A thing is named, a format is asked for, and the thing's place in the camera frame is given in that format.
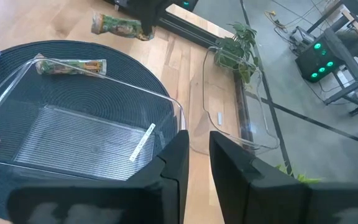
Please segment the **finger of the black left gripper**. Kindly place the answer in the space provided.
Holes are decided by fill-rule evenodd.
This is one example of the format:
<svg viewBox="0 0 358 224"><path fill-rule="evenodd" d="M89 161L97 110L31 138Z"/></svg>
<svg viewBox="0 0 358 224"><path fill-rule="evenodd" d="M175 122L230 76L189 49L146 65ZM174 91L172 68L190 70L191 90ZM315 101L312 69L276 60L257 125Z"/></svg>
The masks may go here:
<svg viewBox="0 0 358 224"><path fill-rule="evenodd" d="M144 35L150 35L153 26L172 4L173 0L128 0L128 5L139 16Z"/></svg>

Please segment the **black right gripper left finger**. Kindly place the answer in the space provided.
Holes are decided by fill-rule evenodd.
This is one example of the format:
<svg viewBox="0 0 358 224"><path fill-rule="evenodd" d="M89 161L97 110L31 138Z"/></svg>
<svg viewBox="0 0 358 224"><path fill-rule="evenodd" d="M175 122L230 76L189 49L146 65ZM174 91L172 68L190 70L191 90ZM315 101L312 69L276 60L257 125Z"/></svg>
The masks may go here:
<svg viewBox="0 0 358 224"><path fill-rule="evenodd" d="M58 180L13 190L13 224L182 224L189 172L189 135L181 130L127 180Z"/></svg>

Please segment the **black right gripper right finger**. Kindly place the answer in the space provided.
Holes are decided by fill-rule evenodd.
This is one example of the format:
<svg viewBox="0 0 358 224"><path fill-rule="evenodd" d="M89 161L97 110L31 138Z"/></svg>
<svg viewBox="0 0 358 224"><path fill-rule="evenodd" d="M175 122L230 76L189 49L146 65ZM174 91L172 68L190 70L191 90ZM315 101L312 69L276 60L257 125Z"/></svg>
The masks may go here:
<svg viewBox="0 0 358 224"><path fill-rule="evenodd" d="M209 156L225 224L358 224L358 183L302 183L217 131Z"/></svg>

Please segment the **green granola bar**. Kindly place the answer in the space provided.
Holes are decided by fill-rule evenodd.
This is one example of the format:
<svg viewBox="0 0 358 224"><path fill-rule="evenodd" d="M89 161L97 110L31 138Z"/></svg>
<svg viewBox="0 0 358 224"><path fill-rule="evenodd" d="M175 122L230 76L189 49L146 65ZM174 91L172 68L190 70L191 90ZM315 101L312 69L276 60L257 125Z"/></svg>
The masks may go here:
<svg viewBox="0 0 358 224"><path fill-rule="evenodd" d="M108 16L95 12L91 25L91 32L94 34L112 33L120 37L136 38L141 41L149 41L154 38L154 31L145 35L141 21Z"/></svg>

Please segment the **large barcode snack bag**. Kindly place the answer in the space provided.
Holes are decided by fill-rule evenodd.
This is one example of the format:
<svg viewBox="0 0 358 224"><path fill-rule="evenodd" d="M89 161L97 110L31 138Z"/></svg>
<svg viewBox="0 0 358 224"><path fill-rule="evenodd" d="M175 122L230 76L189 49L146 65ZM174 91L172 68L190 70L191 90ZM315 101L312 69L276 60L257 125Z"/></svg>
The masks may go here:
<svg viewBox="0 0 358 224"><path fill-rule="evenodd" d="M37 73L40 75L90 75L93 73L105 75L107 73L107 60L80 60L57 59L40 60L35 63Z"/></svg>

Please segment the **spiky green plant white pot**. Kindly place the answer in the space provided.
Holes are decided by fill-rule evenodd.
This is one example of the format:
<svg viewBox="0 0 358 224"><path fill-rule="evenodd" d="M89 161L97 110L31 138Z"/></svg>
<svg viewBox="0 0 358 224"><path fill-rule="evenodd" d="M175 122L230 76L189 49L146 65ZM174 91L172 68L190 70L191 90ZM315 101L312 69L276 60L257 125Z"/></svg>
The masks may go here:
<svg viewBox="0 0 358 224"><path fill-rule="evenodd" d="M275 166L275 168L284 174L289 175L290 177L294 177L297 181L304 184L317 184L322 181L321 178L309 178L306 176L306 174L295 174L293 170L288 171L288 166L283 164L279 164Z"/></svg>

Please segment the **round dark blue woven mat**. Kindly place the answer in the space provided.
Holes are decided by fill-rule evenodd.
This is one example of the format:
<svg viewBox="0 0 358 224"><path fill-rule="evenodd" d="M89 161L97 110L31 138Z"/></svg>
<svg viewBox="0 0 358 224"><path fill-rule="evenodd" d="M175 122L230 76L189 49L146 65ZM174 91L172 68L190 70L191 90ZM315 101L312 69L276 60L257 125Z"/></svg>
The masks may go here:
<svg viewBox="0 0 358 224"><path fill-rule="evenodd" d="M104 45L71 40L33 42L3 50L0 58L0 83L16 68L38 54L57 59L106 59L106 76L168 96L161 81L132 57ZM74 179L82 178L33 178L19 175L8 166L0 164L0 218L8 217L6 202L12 189L34 182Z"/></svg>

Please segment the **clear plastic bin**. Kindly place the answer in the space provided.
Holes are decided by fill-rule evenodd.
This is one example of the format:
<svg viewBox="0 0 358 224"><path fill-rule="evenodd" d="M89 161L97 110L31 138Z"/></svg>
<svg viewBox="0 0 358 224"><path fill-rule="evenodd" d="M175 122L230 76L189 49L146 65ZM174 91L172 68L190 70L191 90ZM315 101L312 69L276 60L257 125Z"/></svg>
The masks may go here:
<svg viewBox="0 0 358 224"><path fill-rule="evenodd" d="M217 131L245 150L261 154L280 146L269 127L269 110L263 105L263 73L259 68L246 83L241 75L250 65L228 51L209 47L203 60L201 81L203 115L198 131Z"/></svg>
<svg viewBox="0 0 358 224"><path fill-rule="evenodd" d="M36 57L0 83L0 164L33 178L126 180L186 127L169 96L93 73L40 75Z"/></svg>

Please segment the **leafy green plant white pot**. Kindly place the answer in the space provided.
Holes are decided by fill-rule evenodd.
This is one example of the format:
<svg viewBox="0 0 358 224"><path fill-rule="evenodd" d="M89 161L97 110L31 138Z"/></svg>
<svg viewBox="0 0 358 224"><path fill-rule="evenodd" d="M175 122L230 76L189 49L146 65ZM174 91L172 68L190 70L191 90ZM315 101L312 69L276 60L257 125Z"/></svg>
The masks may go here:
<svg viewBox="0 0 358 224"><path fill-rule="evenodd" d="M257 31L240 22L229 25L235 34L216 40L218 49L214 61L221 67L230 68L244 83L249 84L259 67L259 58L254 54Z"/></svg>

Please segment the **black computer green lights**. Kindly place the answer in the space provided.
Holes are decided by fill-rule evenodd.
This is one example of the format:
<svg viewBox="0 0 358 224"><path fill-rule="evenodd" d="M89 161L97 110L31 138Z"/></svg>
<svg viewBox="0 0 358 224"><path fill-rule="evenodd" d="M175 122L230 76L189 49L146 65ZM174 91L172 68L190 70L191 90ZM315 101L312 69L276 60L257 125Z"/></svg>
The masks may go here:
<svg viewBox="0 0 358 224"><path fill-rule="evenodd" d="M295 59L301 77L310 83L316 83L344 65L344 51L341 47L342 42L334 31L326 29Z"/></svg>

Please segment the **wooden top metal desk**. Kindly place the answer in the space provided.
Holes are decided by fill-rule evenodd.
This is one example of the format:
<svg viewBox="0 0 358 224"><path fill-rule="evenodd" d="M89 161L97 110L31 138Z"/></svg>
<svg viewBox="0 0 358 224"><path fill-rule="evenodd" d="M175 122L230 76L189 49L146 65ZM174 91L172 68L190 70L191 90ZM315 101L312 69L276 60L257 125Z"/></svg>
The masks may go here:
<svg viewBox="0 0 358 224"><path fill-rule="evenodd" d="M351 96L350 93L358 89L358 63L351 55L348 48L343 44L336 32L347 23L350 23L352 27L358 32L358 7L356 6L356 0L338 0L338 2L326 12L317 22L315 22L307 32L315 30L325 19L327 19L334 11L340 6L346 6L341 11L342 17L339 18L331 27L324 30L318 38L325 38L329 48L333 51L334 55L343 60L347 70L352 75L353 80L349 86L342 87L341 90L329 98L323 100L325 105L330 105L335 101L344 98L353 104L358 105L358 98ZM350 115L354 116L358 114L358 107L350 112Z"/></svg>

